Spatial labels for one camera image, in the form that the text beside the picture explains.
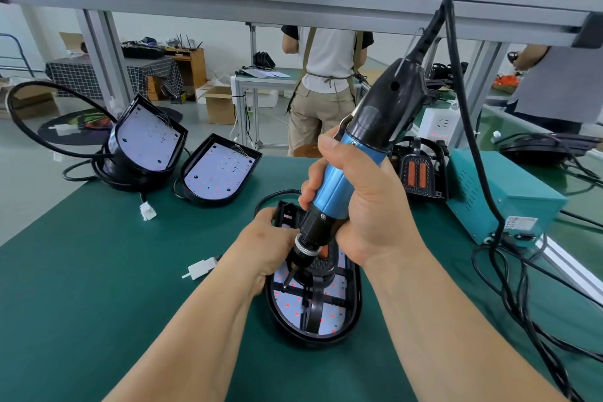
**white power strip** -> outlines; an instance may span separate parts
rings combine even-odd
[[[448,146],[460,117],[458,110],[427,108],[417,135],[422,139],[444,140]]]

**worker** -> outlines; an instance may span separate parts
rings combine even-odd
[[[603,108],[602,63],[603,48],[529,45],[514,63],[529,72],[506,112],[551,132],[580,133],[583,123],[597,122]]]
[[[300,205],[308,208],[327,162],[343,169],[354,185],[350,221],[336,239],[364,268],[418,400],[566,400],[490,325],[429,252],[389,160],[379,167],[332,135],[318,140],[324,158],[310,167]],[[243,229],[106,402],[226,398],[253,296],[283,263],[298,233],[273,227],[273,213],[273,208],[261,210]],[[260,364],[269,362],[247,363]]]
[[[367,61],[372,32],[284,25],[283,52],[299,54],[303,70],[289,104],[289,155],[339,126],[357,104],[353,76]]]

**workbench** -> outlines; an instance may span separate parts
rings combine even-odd
[[[137,194],[89,182],[0,247],[0,400],[98,402],[198,285],[181,278],[187,267],[222,254],[260,198],[299,187],[311,162],[264,156],[241,195],[223,208],[194,207],[169,188],[151,193],[158,216],[149,222],[140,218]],[[579,211],[580,203],[574,196],[569,209]],[[474,244],[448,208],[423,202],[412,212],[450,276],[548,378],[525,333],[473,271]],[[575,245],[592,238],[579,228],[575,235]],[[545,330],[603,350],[599,310],[539,273],[531,280],[533,315]],[[365,276],[362,289],[356,329],[327,350],[291,345],[275,333],[265,299],[256,298],[227,400],[306,401],[310,390],[316,401],[415,401]],[[560,354],[585,400],[603,400],[600,364]]]
[[[247,104],[246,90],[253,91],[253,124],[255,127],[254,138],[252,140],[252,146],[255,149],[261,148],[288,148],[289,145],[285,144],[272,144],[262,143],[259,134],[259,107],[258,107],[258,89],[266,90],[283,90],[293,91],[296,87],[297,80],[299,79],[302,70],[300,68],[286,68],[286,67],[275,67],[277,72],[281,72],[285,75],[289,75],[287,78],[278,77],[266,77],[256,78],[247,73],[237,72],[234,77],[231,78],[231,83],[234,80],[235,83],[235,95],[236,99],[236,125],[240,134],[245,134],[245,110]],[[362,97],[362,84],[354,78],[354,89],[358,93],[359,97]],[[247,146],[247,138],[241,136],[241,143]]]

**khaki pants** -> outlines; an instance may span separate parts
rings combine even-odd
[[[291,103],[289,156],[296,148],[316,143],[321,133],[339,126],[356,105],[350,88],[339,93],[321,94],[300,84]]]

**hand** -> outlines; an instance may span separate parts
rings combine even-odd
[[[323,182],[328,164],[342,169],[354,186],[349,214],[336,235],[343,252],[356,264],[366,267],[382,260],[402,247],[410,252],[423,247],[406,192],[391,163],[386,158],[377,166],[365,153],[352,145],[331,138],[333,131],[318,138],[318,149],[324,156],[309,170],[309,179],[301,186],[299,203],[307,209]]]
[[[283,263],[299,234],[299,230],[274,227],[275,210],[260,210],[224,254],[224,258],[233,259],[238,268],[253,277],[255,295],[262,291],[266,276],[275,273]]]

